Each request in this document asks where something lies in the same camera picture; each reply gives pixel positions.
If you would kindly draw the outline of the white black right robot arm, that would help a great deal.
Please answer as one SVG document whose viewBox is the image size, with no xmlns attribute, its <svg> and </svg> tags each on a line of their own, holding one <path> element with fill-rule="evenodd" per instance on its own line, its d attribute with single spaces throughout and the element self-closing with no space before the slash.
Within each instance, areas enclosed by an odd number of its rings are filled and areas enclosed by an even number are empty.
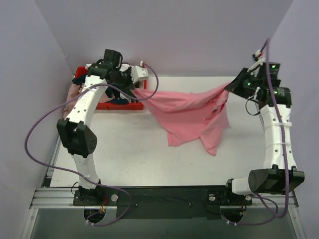
<svg viewBox="0 0 319 239">
<path fill-rule="evenodd" d="M 297 169 L 290 138 L 291 91 L 280 87 L 277 78 L 279 63 L 255 63 L 244 68 L 226 86 L 226 90 L 246 101 L 258 104 L 257 115 L 265 134 L 265 160 L 263 168 L 251 170 L 245 178 L 230 179 L 230 187 L 223 190 L 223 200 L 234 204 L 240 195 L 256 193 L 288 194 L 305 180 Z"/>
</svg>

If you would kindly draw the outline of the pink t shirt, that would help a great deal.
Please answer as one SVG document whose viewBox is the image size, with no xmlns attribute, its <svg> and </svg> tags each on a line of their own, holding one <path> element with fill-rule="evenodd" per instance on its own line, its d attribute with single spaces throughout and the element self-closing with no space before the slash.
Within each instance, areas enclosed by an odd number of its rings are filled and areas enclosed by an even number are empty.
<svg viewBox="0 0 319 239">
<path fill-rule="evenodd" d="M 203 93 L 135 89 L 133 94 L 143 99 L 145 108 L 167 132 L 171 147 L 200 139 L 206 152 L 216 156 L 223 131 L 229 127 L 226 84 Z"/>
</svg>

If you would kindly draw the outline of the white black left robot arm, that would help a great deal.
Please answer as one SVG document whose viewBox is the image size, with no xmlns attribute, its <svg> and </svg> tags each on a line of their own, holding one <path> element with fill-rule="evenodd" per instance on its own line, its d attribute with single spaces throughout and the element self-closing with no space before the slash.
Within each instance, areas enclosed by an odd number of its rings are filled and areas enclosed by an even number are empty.
<svg viewBox="0 0 319 239">
<path fill-rule="evenodd" d="M 136 82 L 129 73 L 120 71 L 122 61 L 120 52 L 105 50 L 104 57 L 88 68 L 75 106 L 66 119 L 57 123 L 62 145 L 72 156 L 80 174 L 79 196 L 91 205 L 99 204 L 103 198 L 93 159 L 97 146 L 97 137 L 90 129 L 93 113 L 107 89 L 106 84 L 128 88 Z"/>
</svg>

